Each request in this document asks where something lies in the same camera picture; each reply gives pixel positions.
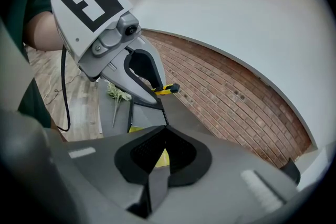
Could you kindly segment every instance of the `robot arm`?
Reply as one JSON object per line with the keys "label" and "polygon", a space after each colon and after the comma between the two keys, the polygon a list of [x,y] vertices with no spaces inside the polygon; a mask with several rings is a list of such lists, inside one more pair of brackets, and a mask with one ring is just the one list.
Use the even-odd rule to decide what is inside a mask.
{"label": "robot arm", "polygon": [[160,56],[140,37],[139,21],[128,0],[51,0],[65,47],[91,81],[104,77],[118,88],[156,104],[152,88],[165,85]]}

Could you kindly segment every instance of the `brick wall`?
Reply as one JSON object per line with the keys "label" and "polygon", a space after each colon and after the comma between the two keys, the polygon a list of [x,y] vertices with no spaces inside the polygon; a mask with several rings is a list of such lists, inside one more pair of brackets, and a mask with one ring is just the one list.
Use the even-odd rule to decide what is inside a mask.
{"label": "brick wall", "polygon": [[167,84],[180,84],[176,96],[215,136],[276,167],[311,144],[287,103],[245,67],[184,39],[147,30],[143,35],[160,53]]}

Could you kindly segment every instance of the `yellow object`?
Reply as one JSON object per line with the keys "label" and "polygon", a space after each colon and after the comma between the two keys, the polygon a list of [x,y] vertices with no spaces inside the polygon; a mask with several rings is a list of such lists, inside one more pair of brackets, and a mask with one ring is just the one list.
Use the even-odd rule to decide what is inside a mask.
{"label": "yellow object", "polygon": [[169,85],[162,86],[162,87],[157,87],[155,89],[152,89],[152,91],[154,91],[156,95],[165,95],[169,93],[177,93],[179,92],[179,89],[180,89],[180,85],[178,85],[177,83],[174,83],[174,84],[169,84]]}
{"label": "yellow object", "polygon": [[131,126],[130,127],[130,130],[128,131],[129,133],[133,133],[133,132],[136,132],[136,131],[139,131],[139,130],[142,130],[143,127],[135,127],[135,126]]}
{"label": "yellow object", "polygon": [[163,166],[169,166],[169,155],[166,149],[164,149],[164,151],[161,154],[161,157],[159,158],[159,160],[157,161],[155,167],[156,168],[160,168]]}

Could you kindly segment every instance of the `green shirt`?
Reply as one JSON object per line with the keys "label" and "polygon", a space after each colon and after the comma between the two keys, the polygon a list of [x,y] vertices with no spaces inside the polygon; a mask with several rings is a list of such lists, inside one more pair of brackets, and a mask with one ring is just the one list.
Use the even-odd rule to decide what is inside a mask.
{"label": "green shirt", "polygon": [[[3,18],[15,45],[27,61],[29,61],[28,55],[23,45],[24,25],[41,12],[51,12],[50,0],[12,0],[8,13]],[[18,110],[37,119],[43,127],[50,128],[51,117],[43,103],[35,79],[27,88]]]}

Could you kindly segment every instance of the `white plant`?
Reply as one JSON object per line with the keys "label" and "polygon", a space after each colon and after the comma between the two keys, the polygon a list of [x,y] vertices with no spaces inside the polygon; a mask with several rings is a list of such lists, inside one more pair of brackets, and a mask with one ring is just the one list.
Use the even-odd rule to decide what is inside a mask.
{"label": "white plant", "polygon": [[118,106],[119,106],[121,100],[124,99],[126,101],[130,101],[132,99],[132,97],[128,93],[123,92],[122,90],[118,89],[113,83],[109,82],[108,80],[105,80],[105,81],[108,83],[107,94],[109,96],[111,96],[115,101],[114,115],[113,115],[113,120],[112,120],[112,128],[113,128],[114,127],[114,121],[116,119],[115,115],[117,113]]}

